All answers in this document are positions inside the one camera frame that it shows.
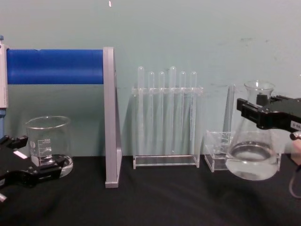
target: clear acrylic box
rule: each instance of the clear acrylic box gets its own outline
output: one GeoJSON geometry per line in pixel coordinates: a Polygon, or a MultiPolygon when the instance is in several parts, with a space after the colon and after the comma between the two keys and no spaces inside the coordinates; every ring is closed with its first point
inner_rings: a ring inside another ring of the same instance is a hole
{"type": "MultiPolygon", "coordinates": [[[[211,172],[216,170],[228,170],[225,164],[225,157],[233,136],[234,132],[206,132],[202,154],[211,172]]],[[[278,142],[279,139],[277,135],[273,133],[273,143],[275,147],[280,146],[278,142]]],[[[277,152],[278,171],[280,170],[280,163],[281,152],[277,152]]]]}

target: black cable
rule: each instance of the black cable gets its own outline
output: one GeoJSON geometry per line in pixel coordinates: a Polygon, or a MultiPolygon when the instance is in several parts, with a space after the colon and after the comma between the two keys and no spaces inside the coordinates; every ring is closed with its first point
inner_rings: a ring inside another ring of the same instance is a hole
{"type": "Polygon", "coordinates": [[[301,170],[301,165],[299,165],[299,166],[297,167],[296,171],[293,173],[293,176],[292,176],[292,178],[291,178],[291,180],[290,180],[290,183],[289,183],[289,186],[288,186],[288,189],[289,189],[291,195],[292,195],[294,198],[296,198],[296,199],[301,199],[301,196],[296,195],[295,192],[293,191],[293,183],[294,183],[294,181],[295,181],[295,178],[296,178],[297,173],[298,173],[300,170],[301,170]]]}

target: erlenmeyer flask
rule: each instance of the erlenmeyer flask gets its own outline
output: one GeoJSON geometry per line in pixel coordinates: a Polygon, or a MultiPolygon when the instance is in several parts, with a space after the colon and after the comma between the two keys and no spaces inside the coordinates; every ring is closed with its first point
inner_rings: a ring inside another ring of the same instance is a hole
{"type": "MultiPolygon", "coordinates": [[[[266,81],[245,83],[248,102],[266,105],[274,85],[266,81]]],[[[226,166],[236,176],[247,180],[265,180],[277,172],[277,154],[270,130],[262,130],[248,119],[242,118],[227,150],[226,166]]]]}

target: flask neck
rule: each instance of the flask neck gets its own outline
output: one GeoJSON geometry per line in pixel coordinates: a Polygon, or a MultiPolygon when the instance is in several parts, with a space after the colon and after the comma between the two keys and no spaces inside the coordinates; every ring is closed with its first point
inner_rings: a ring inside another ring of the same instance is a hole
{"type": "Polygon", "coordinates": [[[245,83],[248,91],[248,102],[253,105],[263,106],[271,97],[274,85],[265,81],[250,81],[245,83]]]}

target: white sticker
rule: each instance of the white sticker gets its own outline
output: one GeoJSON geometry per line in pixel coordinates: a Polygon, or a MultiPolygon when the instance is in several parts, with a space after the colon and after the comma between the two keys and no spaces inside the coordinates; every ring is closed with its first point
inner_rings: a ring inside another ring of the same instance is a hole
{"type": "Polygon", "coordinates": [[[27,156],[25,154],[23,154],[23,153],[21,153],[19,151],[15,151],[14,154],[18,155],[22,159],[26,159],[27,158],[27,156]]]}
{"type": "Polygon", "coordinates": [[[291,121],[291,128],[296,129],[296,130],[301,130],[301,123],[291,121]]]}
{"type": "Polygon", "coordinates": [[[4,185],[4,183],[5,183],[5,179],[0,180],[0,186],[4,185]]]}

